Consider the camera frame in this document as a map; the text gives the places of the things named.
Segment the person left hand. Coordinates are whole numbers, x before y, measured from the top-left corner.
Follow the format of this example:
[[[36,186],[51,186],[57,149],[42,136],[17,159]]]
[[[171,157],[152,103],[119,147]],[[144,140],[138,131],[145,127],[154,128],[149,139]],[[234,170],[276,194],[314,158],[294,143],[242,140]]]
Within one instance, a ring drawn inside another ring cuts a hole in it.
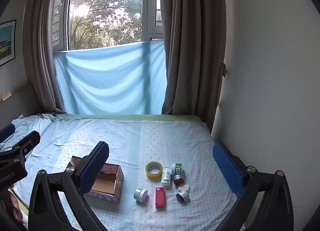
[[[1,207],[12,220],[22,222],[23,215],[18,200],[8,188],[1,191]]]

